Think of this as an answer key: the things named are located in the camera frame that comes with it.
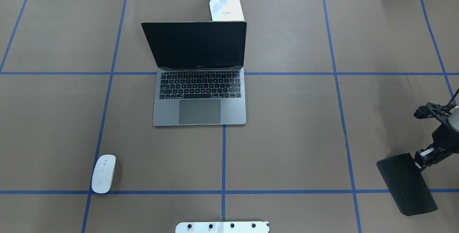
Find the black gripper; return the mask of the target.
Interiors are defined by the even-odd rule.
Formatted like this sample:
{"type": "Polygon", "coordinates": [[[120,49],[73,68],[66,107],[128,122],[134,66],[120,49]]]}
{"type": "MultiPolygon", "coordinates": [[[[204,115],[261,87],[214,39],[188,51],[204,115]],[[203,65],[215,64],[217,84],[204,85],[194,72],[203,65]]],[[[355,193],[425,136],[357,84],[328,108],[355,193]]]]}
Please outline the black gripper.
{"type": "Polygon", "coordinates": [[[418,107],[414,117],[417,119],[435,118],[439,127],[432,133],[433,142],[425,150],[415,153],[414,161],[420,171],[443,161],[453,153],[458,153],[458,106],[444,106],[427,103],[418,107]]]}

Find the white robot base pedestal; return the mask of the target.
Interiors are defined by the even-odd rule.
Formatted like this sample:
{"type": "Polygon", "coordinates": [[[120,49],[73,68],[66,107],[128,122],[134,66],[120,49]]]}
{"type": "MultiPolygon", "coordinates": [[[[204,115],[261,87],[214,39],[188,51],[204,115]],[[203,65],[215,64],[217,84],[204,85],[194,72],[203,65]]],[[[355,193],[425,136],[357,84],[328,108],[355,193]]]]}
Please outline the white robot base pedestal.
{"type": "Polygon", "coordinates": [[[176,233],[269,233],[269,222],[184,222],[175,228],[176,233]]]}

